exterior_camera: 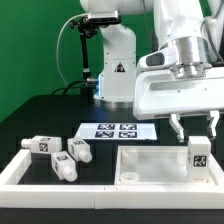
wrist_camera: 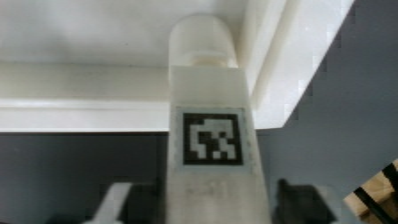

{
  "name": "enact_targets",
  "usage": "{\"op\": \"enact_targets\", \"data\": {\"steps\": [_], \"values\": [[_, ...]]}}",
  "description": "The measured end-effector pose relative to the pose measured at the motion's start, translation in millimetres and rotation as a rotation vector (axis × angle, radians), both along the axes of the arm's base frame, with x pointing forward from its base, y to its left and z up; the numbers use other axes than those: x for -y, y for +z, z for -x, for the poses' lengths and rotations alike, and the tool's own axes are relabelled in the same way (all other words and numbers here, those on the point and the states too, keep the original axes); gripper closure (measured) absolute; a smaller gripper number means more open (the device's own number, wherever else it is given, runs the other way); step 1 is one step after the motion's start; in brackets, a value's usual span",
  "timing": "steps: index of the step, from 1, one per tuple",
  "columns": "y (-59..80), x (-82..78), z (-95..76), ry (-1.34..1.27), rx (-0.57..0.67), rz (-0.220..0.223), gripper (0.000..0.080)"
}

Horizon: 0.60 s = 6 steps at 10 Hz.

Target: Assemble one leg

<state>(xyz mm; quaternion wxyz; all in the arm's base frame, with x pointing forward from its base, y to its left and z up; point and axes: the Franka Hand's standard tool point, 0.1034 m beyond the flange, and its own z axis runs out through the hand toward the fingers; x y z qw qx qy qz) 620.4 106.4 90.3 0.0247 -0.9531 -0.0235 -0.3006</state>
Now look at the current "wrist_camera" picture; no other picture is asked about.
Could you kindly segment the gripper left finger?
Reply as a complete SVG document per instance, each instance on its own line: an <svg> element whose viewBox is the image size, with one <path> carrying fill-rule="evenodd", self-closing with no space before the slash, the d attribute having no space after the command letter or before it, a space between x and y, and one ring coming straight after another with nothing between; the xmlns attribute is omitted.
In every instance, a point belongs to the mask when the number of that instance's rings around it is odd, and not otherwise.
<svg viewBox="0 0 398 224"><path fill-rule="evenodd" d="M93 218L83 224L125 224L120 220L131 192L155 189L152 183L116 182L107 190Z"/></svg>

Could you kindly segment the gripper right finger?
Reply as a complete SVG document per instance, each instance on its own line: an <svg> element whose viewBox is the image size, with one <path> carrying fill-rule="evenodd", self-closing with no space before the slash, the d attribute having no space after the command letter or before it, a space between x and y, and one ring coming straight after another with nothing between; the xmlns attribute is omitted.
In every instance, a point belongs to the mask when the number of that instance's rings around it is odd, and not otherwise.
<svg viewBox="0 0 398 224"><path fill-rule="evenodd" d="M333 224L338 220L314 185L292 185L282 179L276 198L274 224Z"/></svg>

